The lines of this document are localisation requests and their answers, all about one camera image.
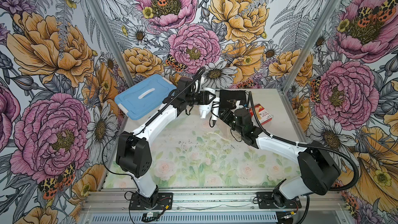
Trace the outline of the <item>black hair dryer pouch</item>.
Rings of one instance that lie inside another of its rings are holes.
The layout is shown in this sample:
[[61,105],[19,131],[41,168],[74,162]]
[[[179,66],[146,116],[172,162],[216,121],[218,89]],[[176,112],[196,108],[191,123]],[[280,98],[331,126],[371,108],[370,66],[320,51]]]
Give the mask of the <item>black hair dryer pouch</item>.
[[245,108],[248,104],[246,91],[244,90],[220,90],[220,109],[235,110]]

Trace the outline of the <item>white hair dryer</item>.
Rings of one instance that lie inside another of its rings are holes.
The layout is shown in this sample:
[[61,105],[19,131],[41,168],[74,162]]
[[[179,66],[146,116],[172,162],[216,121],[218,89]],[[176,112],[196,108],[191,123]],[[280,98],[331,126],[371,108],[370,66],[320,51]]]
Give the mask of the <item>white hair dryer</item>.
[[213,100],[211,104],[206,104],[206,92],[211,92],[216,95],[215,89],[204,88],[204,90],[201,91],[199,94],[199,112],[201,119],[205,119],[208,114],[211,114],[209,126],[213,128],[219,118],[220,97],[216,95],[217,97]]

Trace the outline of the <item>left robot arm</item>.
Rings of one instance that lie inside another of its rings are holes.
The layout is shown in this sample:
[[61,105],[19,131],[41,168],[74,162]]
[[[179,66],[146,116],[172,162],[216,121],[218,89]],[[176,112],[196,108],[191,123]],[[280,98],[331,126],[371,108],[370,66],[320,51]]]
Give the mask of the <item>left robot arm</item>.
[[117,145],[116,164],[130,176],[137,190],[132,195],[129,209],[160,208],[160,203],[172,200],[172,193],[160,194],[149,169],[152,164],[151,145],[163,129],[187,107],[199,106],[205,118],[212,106],[219,102],[216,90],[205,88],[204,80],[183,77],[177,86],[161,77],[147,78],[116,97],[118,107],[131,119],[139,120],[152,110],[151,115],[134,131],[124,131]]

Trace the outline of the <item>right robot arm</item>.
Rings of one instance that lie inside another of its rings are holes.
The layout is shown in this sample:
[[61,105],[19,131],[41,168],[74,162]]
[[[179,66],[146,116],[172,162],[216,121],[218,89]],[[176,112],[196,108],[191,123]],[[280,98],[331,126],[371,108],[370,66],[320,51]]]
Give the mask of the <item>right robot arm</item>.
[[245,108],[235,111],[221,110],[219,118],[239,133],[241,140],[248,146],[271,151],[299,166],[299,176],[284,179],[274,188],[272,199],[277,208],[286,207],[288,201],[298,196],[325,195],[341,174],[339,166],[320,143],[306,147],[305,143],[288,144],[277,140],[273,135],[266,134],[261,127],[257,127],[249,110]]

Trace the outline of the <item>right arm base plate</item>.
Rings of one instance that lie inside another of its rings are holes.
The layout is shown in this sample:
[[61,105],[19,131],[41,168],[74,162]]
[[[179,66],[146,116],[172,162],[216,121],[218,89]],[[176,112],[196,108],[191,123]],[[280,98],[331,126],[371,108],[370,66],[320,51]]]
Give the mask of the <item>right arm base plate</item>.
[[300,209],[302,207],[298,197],[288,200],[270,191],[257,192],[252,201],[258,205],[259,209]]

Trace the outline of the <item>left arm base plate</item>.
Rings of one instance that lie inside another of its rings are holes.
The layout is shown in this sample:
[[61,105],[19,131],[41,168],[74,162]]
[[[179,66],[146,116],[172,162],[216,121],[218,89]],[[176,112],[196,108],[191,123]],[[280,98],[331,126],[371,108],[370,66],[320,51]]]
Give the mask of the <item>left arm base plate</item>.
[[173,205],[173,196],[171,192],[154,193],[152,197],[145,198],[136,193],[132,195],[129,204],[131,211],[151,211],[151,210],[171,210]]

